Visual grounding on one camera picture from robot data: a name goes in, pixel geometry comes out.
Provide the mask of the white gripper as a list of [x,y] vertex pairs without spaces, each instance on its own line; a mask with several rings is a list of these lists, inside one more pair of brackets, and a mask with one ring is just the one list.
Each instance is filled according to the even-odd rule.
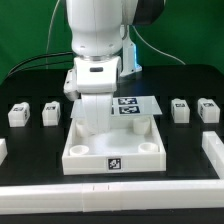
[[103,61],[74,59],[74,67],[67,72],[63,91],[75,101],[81,94],[87,130],[91,134],[110,130],[113,94],[117,90],[117,76],[121,71],[121,58]]

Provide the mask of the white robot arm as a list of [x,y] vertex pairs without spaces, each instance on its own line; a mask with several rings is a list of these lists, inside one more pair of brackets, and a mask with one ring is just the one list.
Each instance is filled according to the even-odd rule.
[[119,56],[130,25],[150,25],[166,0],[66,0],[76,54],[71,85],[81,94],[87,130],[110,130],[113,94],[122,70]]

